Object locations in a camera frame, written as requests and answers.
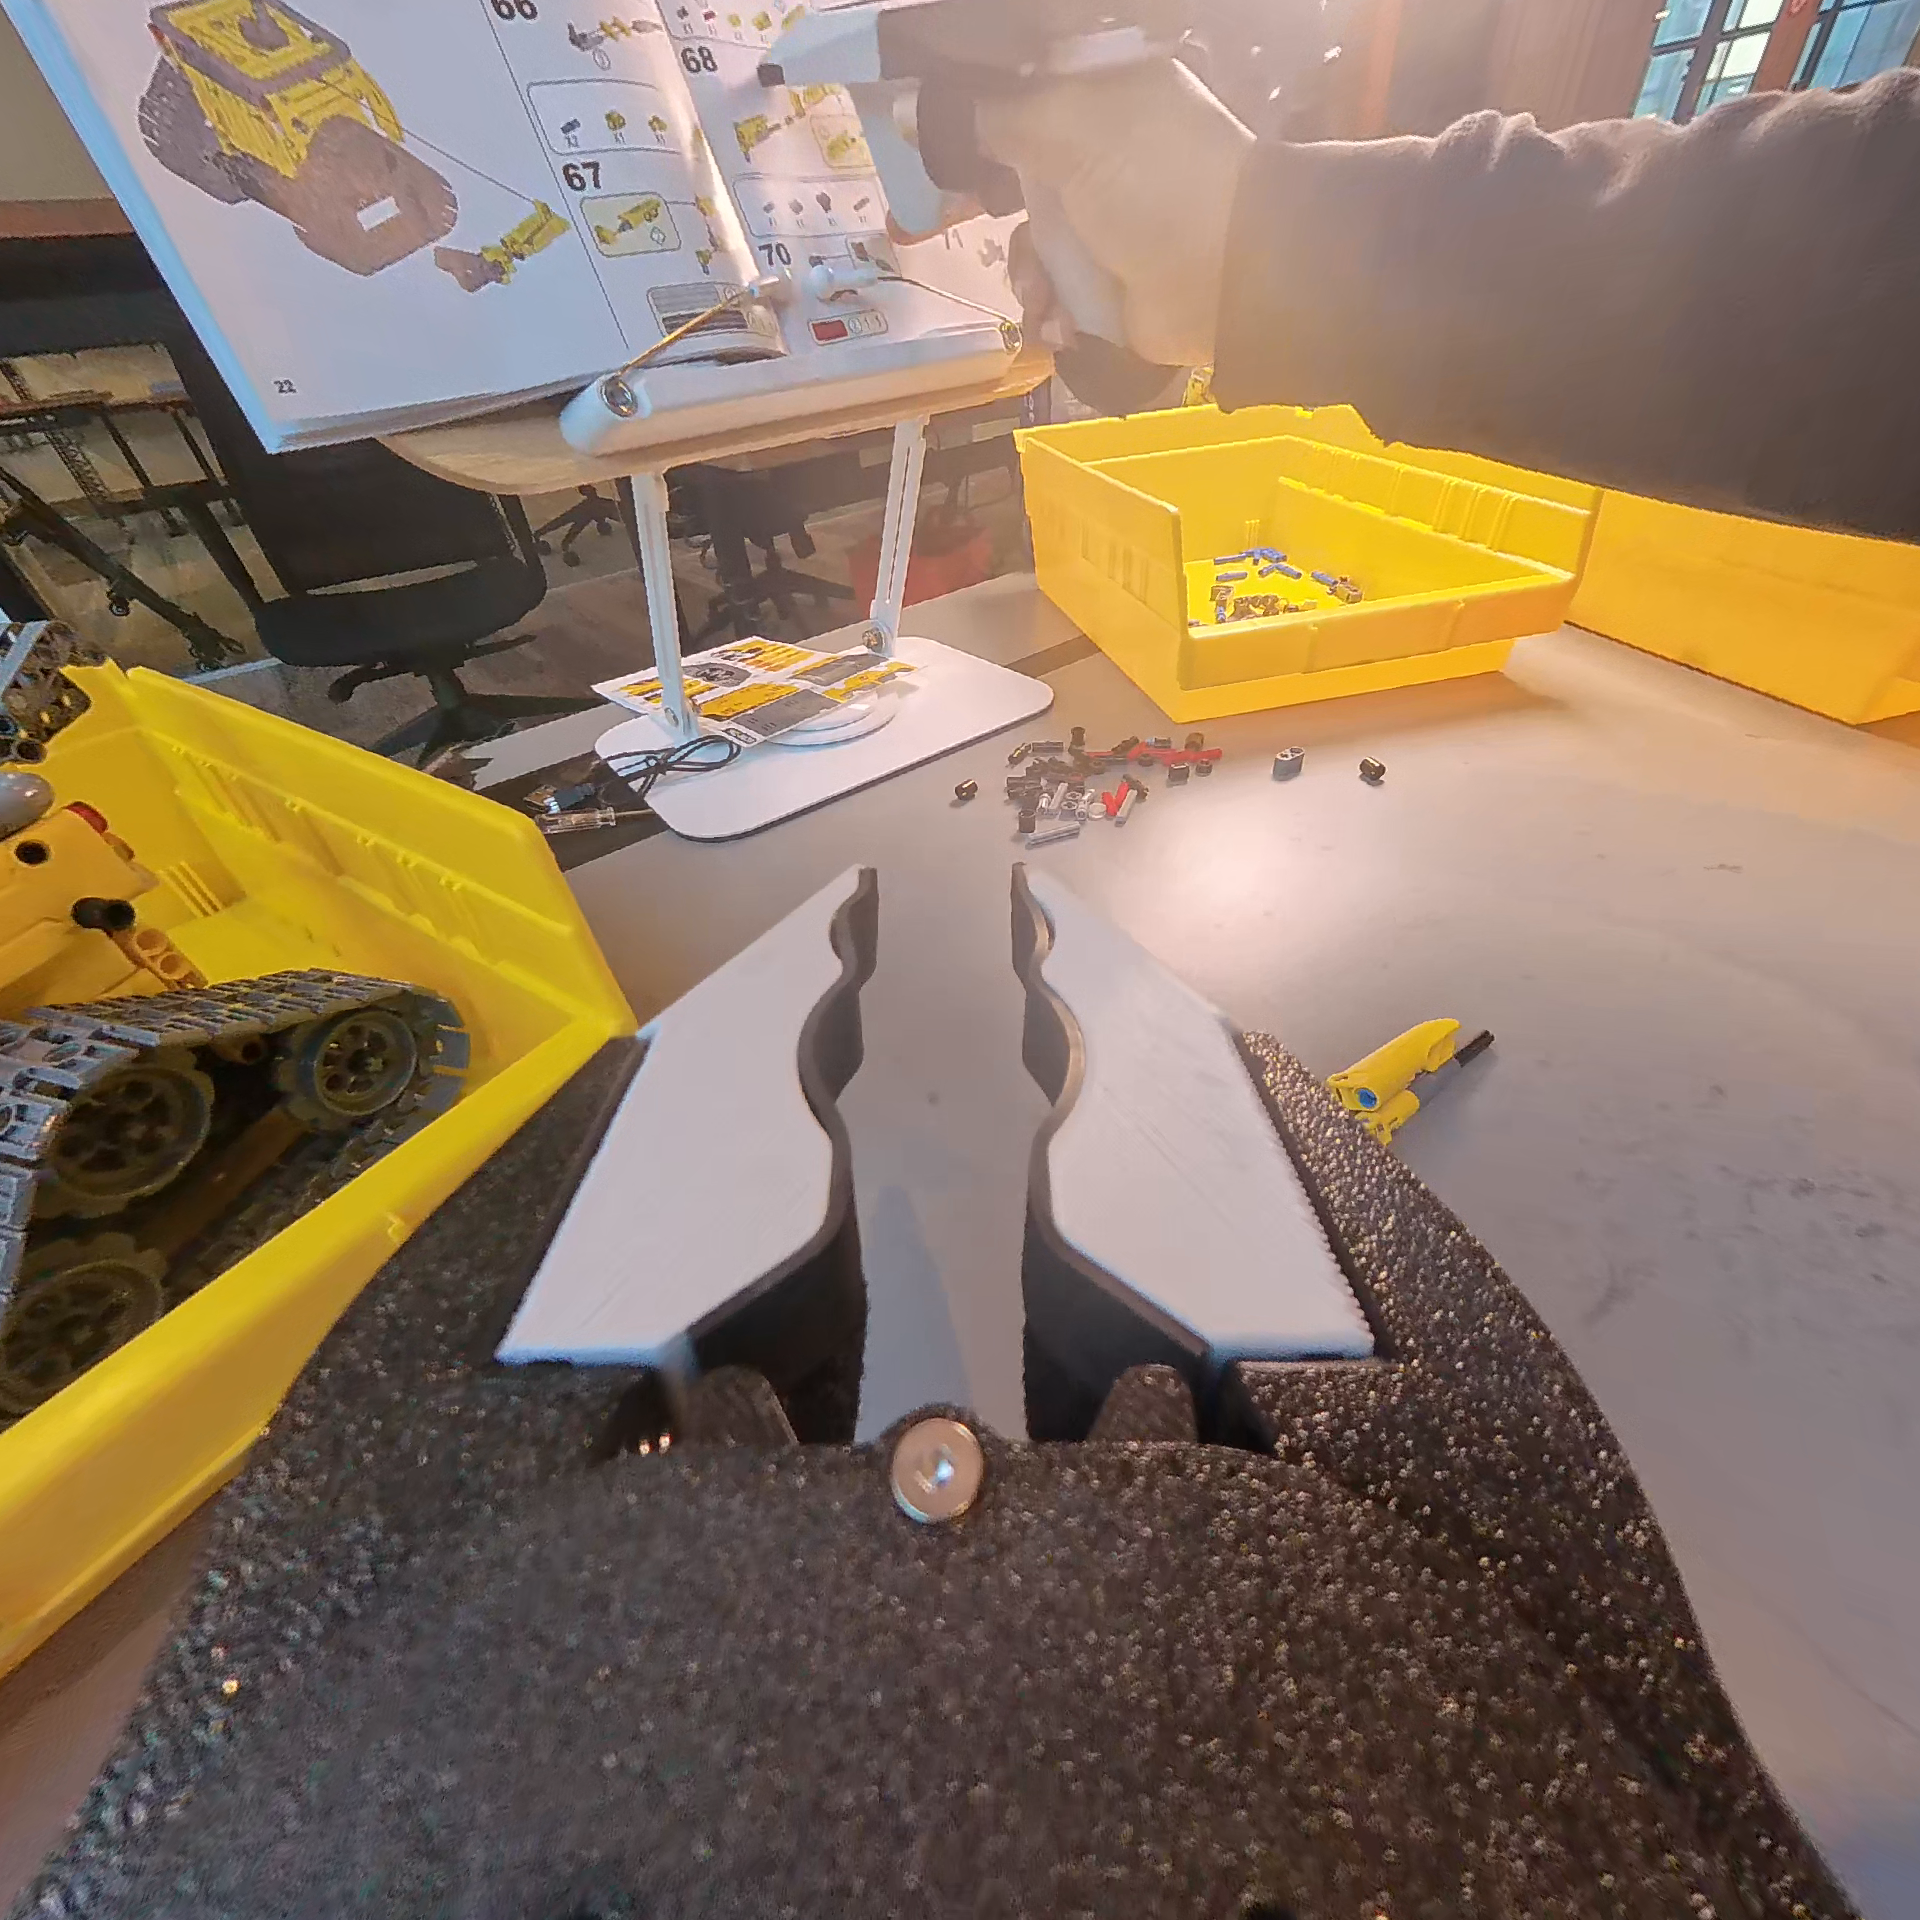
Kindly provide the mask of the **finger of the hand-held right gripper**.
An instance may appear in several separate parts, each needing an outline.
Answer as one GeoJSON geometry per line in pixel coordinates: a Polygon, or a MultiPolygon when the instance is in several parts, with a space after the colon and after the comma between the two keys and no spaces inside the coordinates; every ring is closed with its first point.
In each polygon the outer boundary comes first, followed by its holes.
{"type": "Polygon", "coordinates": [[[1038,3],[847,3],[802,14],[757,63],[761,85],[1019,78],[1052,45],[1038,3]]]}

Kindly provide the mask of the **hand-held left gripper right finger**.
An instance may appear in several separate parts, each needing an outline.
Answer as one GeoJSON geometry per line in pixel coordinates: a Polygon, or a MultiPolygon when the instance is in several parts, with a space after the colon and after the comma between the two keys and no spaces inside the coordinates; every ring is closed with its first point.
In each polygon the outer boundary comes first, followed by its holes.
{"type": "Polygon", "coordinates": [[[1021,1417],[1080,1443],[1122,1374],[1167,1368],[1200,1437],[1234,1368],[1379,1359],[1321,1192],[1248,1039],[1059,876],[1013,869],[1021,1066],[1046,1094],[1021,1226],[1021,1417]]]}

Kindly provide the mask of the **heap of blue tan pieces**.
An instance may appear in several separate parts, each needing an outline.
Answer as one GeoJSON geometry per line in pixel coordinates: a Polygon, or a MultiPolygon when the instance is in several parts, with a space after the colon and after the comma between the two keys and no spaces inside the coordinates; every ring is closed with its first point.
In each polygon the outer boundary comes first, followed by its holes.
{"type": "Polygon", "coordinates": [[[1241,622],[1303,622],[1364,602],[1345,571],[1314,570],[1283,549],[1241,549],[1190,562],[1190,627],[1210,631],[1241,622]]]}

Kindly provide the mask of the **white book stand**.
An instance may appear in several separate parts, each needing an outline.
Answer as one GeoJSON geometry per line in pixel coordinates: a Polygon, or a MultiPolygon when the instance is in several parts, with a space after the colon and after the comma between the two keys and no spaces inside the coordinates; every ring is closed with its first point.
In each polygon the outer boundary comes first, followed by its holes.
{"type": "Polygon", "coordinates": [[[421,421],[405,417],[400,437],[391,440],[391,452],[429,474],[479,494],[535,489],[538,461],[558,465],[567,483],[583,471],[631,483],[653,668],[668,690],[674,719],[687,725],[666,474],[891,427],[868,618],[802,645],[868,646],[916,668],[889,703],[884,728],[823,747],[733,747],[725,740],[666,747],[601,699],[611,728],[597,736],[594,756],[617,782],[645,791],[664,828],[689,843],[732,843],[766,829],[1052,708],[1042,679],[927,638],[901,638],[927,417],[1000,399],[1021,375],[1013,319],[948,290],[923,290],[935,316],[907,319],[884,300],[901,285],[872,265],[797,265],[692,289],[687,336],[702,356],[687,367],[658,367],[676,335],[617,356],[611,323],[581,335],[579,353],[565,362],[556,339],[571,339],[571,315],[581,305],[535,300],[533,319],[507,329],[503,368],[545,372],[541,381],[501,388],[470,375],[464,396],[421,421]]]}

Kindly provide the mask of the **open building instruction booklet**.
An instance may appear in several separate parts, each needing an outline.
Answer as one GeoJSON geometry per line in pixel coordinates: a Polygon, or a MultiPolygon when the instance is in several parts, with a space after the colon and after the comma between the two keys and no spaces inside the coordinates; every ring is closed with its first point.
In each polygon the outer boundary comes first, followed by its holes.
{"type": "Polygon", "coordinates": [[[896,180],[851,3],[5,3],[260,445],[565,399],[581,455],[935,412],[1013,221],[896,180]]]}

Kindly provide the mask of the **yellow black sticker sheet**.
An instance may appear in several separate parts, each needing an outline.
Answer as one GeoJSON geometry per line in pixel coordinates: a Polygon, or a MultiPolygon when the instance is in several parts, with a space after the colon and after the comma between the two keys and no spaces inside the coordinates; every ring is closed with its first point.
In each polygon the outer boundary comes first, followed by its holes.
{"type": "Polygon", "coordinates": [[[594,684],[653,745],[725,740],[733,747],[823,747],[889,725],[889,703],[916,676],[868,646],[819,651],[747,638],[683,656],[683,717],[668,713],[658,668],[594,684]]]}

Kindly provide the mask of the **red crate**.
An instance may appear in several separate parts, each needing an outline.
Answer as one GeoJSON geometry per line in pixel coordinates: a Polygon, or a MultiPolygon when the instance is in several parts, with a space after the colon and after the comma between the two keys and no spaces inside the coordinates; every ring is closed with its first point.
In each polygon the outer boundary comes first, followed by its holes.
{"type": "MultiPolygon", "coordinates": [[[[872,532],[848,549],[848,587],[865,610],[877,587],[877,545],[872,532]]],[[[994,532],[976,515],[936,514],[916,523],[907,574],[904,608],[945,597],[994,580],[994,532]]]]}

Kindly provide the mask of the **person's right forearm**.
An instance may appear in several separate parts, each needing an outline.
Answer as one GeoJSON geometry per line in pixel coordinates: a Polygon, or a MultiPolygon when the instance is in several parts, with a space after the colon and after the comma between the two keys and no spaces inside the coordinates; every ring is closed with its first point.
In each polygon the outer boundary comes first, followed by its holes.
{"type": "Polygon", "coordinates": [[[1916,73],[1690,124],[1265,141],[1210,393],[1614,494],[1916,544],[1916,73]]]}

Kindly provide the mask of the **large black office chair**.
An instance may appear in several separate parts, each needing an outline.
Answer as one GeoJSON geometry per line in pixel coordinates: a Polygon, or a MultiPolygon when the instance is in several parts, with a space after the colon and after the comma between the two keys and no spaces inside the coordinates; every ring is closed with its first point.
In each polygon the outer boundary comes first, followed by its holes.
{"type": "Polygon", "coordinates": [[[252,615],[269,656],[333,672],[335,706],[396,679],[432,692],[374,756],[429,769],[517,725],[587,708],[583,695],[474,692],[461,676],[527,646],[519,627],[550,592],[517,499],[443,483],[371,440],[269,455],[240,424],[218,440],[218,461],[282,587],[252,615]]]}

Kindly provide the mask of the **dark-framed window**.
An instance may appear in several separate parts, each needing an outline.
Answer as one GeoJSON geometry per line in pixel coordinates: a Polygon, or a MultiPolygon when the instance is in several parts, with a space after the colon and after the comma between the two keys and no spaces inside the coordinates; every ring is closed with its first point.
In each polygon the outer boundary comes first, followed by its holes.
{"type": "Polygon", "coordinates": [[[1916,3],[1660,3],[1637,118],[1689,124],[1760,92],[1916,67],[1916,3]]]}

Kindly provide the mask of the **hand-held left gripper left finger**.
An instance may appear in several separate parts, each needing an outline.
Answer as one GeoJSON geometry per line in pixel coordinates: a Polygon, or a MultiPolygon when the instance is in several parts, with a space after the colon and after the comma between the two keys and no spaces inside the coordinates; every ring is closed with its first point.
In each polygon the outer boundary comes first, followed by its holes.
{"type": "Polygon", "coordinates": [[[848,1443],[868,1290],[841,1091],[877,961],[851,867],[636,1037],[493,1359],[766,1383],[793,1434],[848,1443]]]}

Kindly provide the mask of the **black metal rack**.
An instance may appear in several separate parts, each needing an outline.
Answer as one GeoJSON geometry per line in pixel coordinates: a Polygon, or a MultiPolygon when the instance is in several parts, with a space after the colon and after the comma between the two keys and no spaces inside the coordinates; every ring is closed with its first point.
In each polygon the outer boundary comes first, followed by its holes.
{"type": "Polygon", "coordinates": [[[259,559],[158,344],[4,356],[4,586],[120,668],[260,656],[259,559]]]}

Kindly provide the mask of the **yellow tracked brick robot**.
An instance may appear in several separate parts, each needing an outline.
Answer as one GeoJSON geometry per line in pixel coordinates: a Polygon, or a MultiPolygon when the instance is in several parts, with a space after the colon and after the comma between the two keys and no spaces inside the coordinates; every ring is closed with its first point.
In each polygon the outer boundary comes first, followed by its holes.
{"type": "Polygon", "coordinates": [[[161,878],[61,801],[52,745],[105,656],[4,625],[4,1423],[86,1377],[464,1094],[470,1041],[405,979],[212,983],[161,878]]]}

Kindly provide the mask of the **person's right hand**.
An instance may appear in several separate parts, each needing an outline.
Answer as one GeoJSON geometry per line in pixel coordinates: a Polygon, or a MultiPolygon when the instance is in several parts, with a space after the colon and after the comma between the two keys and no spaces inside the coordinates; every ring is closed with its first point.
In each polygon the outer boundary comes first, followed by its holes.
{"type": "Polygon", "coordinates": [[[978,152],[1052,195],[1065,231],[1117,282],[1119,346],[1210,367],[1229,231],[1254,133],[1183,63],[988,92],[978,152]]]}

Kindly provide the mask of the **yellow brick arm with axle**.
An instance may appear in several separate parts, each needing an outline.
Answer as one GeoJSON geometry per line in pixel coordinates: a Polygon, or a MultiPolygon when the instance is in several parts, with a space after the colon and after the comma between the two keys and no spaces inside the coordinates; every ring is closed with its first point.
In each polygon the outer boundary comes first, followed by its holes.
{"type": "Polygon", "coordinates": [[[1465,1033],[1456,1019],[1428,1019],[1382,1041],[1356,1066],[1332,1072],[1327,1087],[1372,1139],[1393,1144],[1403,1125],[1425,1107],[1425,1097],[1448,1076],[1488,1051],[1493,1041],[1496,1037],[1488,1029],[1465,1033]]]}

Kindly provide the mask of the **yellow storage bin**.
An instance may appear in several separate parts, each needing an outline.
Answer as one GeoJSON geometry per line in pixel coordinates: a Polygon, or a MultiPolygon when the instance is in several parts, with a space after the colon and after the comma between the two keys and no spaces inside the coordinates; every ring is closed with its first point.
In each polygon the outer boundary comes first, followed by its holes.
{"type": "Polygon", "coordinates": [[[1021,430],[1046,597],[1173,721],[1499,672],[1554,635],[1599,489],[1382,440],[1347,404],[1190,404],[1021,430]],[[1190,627],[1190,562],[1283,549],[1364,602],[1190,627]]]}
{"type": "Polygon", "coordinates": [[[415,1139],[4,1426],[5,1673],[231,1475],[371,1275],[633,1027],[522,817],[149,669],[77,684],[52,785],[161,878],[141,916],[212,983],[341,970],[443,995],[470,1063],[415,1139]]]}
{"type": "Polygon", "coordinates": [[[1916,545],[1604,489],[1572,625],[1843,725],[1916,717],[1916,545]]]}

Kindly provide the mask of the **grey desk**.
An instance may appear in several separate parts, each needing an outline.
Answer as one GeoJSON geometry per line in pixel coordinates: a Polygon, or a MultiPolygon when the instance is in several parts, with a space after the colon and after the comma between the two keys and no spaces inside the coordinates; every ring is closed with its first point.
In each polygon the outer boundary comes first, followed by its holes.
{"type": "MultiPolygon", "coordinates": [[[[1564,627],[1488,679],[1206,732],[1210,782],[1038,861],[1314,1076],[1436,1017],[1496,1037],[1397,1149],[1589,1384],[1818,1851],[1863,1913],[1916,1917],[1916,721],[1850,732],[1564,627]]],[[[1046,1103],[1005,752],[565,878],[645,1019],[876,867],[863,1437],[927,1401],[1025,1431],[1046,1103]]]]}

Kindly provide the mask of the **pile of black red pieces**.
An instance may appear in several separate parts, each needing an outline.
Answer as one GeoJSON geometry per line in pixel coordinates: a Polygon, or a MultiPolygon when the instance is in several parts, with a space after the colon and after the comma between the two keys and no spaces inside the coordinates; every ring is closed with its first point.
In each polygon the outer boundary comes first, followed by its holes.
{"type": "Polygon", "coordinates": [[[1106,747],[1085,728],[1021,740],[1002,761],[1002,801],[1019,847],[1071,843],[1092,828],[1131,823],[1150,795],[1210,782],[1223,752],[1206,732],[1122,736],[1106,747]]]}

